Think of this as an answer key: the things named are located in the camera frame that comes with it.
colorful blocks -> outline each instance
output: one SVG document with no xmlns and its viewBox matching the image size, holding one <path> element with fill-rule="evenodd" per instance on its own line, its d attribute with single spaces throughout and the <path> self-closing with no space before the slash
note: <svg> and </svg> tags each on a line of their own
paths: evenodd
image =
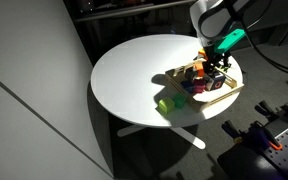
<svg viewBox="0 0 288 180">
<path fill-rule="evenodd" d="M 193 93 L 194 91 L 194 84 L 191 83 L 190 81 L 182 81 L 181 82 L 182 87 L 188 92 L 188 93 Z"/>
<path fill-rule="evenodd" d="M 186 102 L 186 96 L 181 94 L 181 93 L 177 93 L 174 97 L 173 97 L 173 101 L 175 102 L 175 107 L 177 108 L 182 108 L 185 105 Z"/>
<path fill-rule="evenodd" d="M 171 112 L 175 107 L 175 102 L 169 98 L 163 98 L 158 102 L 158 108 L 165 114 Z"/>
</svg>

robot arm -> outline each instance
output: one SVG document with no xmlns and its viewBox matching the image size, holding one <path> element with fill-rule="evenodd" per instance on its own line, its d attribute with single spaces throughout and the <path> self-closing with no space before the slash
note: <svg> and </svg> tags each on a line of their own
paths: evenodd
<svg viewBox="0 0 288 180">
<path fill-rule="evenodd" d="M 203 46 L 208 61 L 206 72 L 218 63 L 214 45 L 221 40 L 231 26 L 255 0 L 198 0 L 190 8 L 190 15 L 197 37 Z"/>
</svg>

wooden tray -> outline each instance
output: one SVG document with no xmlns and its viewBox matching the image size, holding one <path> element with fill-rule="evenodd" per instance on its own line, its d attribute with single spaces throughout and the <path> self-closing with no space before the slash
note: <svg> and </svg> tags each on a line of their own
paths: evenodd
<svg viewBox="0 0 288 180">
<path fill-rule="evenodd" d="M 237 83 L 237 81 L 230 77 L 227 73 L 223 72 L 221 69 L 216 68 L 219 72 L 226 76 L 225 83 L 220 89 L 213 91 L 204 91 L 201 94 L 190 94 L 187 92 L 181 85 L 182 81 L 187 81 L 185 77 L 185 70 L 194 65 L 194 63 L 200 63 L 201 60 L 198 59 L 189 63 L 185 66 L 181 66 L 175 69 L 171 69 L 165 72 L 166 79 L 180 92 L 187 96 L 187 103 L 197 112 L 202 111 L 203 109 L 224 100 L 225 98 L 238 93 L 241 91 L 244 86 L 243 83 Z"/>
</svg>

red block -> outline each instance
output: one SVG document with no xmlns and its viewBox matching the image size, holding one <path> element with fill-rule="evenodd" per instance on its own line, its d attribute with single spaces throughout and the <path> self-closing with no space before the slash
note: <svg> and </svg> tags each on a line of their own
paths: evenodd
<svg viewBox="0 0 288 180">
<path fill-rule="evenodd" d="M 203 79 L 194 79 L 193 93 L 203 93 L 205 89 L 205 81 Z"/>
</svg>

toy block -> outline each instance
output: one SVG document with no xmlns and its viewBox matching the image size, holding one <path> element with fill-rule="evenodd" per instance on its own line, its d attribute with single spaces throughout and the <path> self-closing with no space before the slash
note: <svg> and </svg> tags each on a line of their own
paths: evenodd
<svg viewBox="0 0 288 180">
<path fill-rule="evenodd" d="M 194 90 L 194 84 L 191 83 L 190 81 L 182 81 L 181 85 L 183 89 L 185 89 L 188 93 L 193 93 Z"/>
<path fill-rule="evenodd" d="M 174 107 L 175 102 L 169 97 L 163 98 L 158 102 L 158 108 L 164 114 L 170 113 L 174 109 Z"/>
<path fill-rule="evenodd" d="M 193 93 L 203 93 L 204 92 L 205 81 L 203 79 L 194 79 L 193 85 L 194 85 Z"/>
<path fill-rule="evenodd" d="M 175 102 L 175 107 L 182 108 L 186 102 L 186 96 L 181 93 L 176 93 L 176 95 L 172 98 Z"/>
<path fill-rule="evenodd" d="M 206 79 L 206 90 L 212 91 L 215 89 L 219 89 L 223 86 L 226 77 L 219 72 L 214 72 L 213 74 L 209 74 Z"/>
<path fill-rule="evenodd" d="M 197 77 L 197 71 L 194 71 L 193 67 L 190 67 L 186 69 L 185 77 L 187 78 L 187 80 L 192 81 L 193 79 Z"/>
<path fill-rule="evenodd" d="M 204 76 L 204 68 L 202 63 L 194 64 L 194 69 L 197 70 L 197 77 L 202 78 Z"/>
<path fill-rule="evenodd" d="M 206 56 L 206 53 L 205 53 L 204 49 L 200 49 L 198 51 L 198 56 L 207 60 L 207 56 Z"/>
</svg>

